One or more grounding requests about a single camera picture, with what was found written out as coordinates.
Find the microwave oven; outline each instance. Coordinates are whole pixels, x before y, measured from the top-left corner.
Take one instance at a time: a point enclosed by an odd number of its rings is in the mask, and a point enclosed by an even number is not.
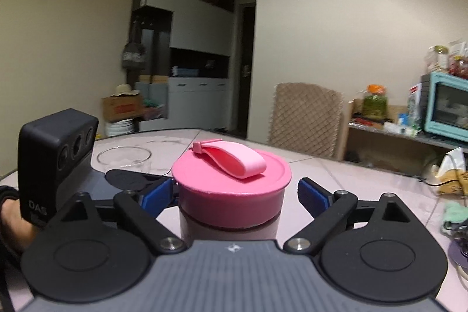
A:
[[[468,142],[468,80],[440,72],[421,77],[421,128]]]

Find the door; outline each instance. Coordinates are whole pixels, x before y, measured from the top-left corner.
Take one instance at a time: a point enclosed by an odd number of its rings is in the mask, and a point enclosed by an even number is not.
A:
[[[249,123],[250,82],[254,54],[255,6],[245,7],[242,15],[240,42],[239,98],[237,103],[237,133],[247,137]]]

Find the pink lid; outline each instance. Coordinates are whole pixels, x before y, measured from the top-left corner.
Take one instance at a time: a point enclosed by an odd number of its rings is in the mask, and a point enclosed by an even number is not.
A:
[[[186,151],[172,167],[179,206],[196,220],[223,228],[244,229],[272,219],[281,210],[291,169],[276,155],[254,151],[266,169],[245,179],[230,176],[207,154]]]
[[[206,154],[227,174],[246,179],[266,170],[265,159],[253,149],[222,139],[193,142],[193,152]]]

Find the cabinet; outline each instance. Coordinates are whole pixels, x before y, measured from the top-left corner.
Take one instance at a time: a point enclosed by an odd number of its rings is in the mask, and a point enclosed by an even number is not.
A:
[[[171,77],[168,80],[168,118],[140,123],[141,131],[165,128],[211,130],[227,125],[228,80]]]
[[[231,55],[234,15],[201,0],[141,0],[172,12],[171,48]]]

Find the pink strap handle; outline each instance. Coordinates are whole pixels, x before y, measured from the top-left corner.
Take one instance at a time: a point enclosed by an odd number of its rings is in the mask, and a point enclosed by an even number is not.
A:
[[[196,154],[207,154],[224,172],[237,179],[246,179],[266,170],[265,159],[240,143],[213,139],[193,142],[192,149]]]

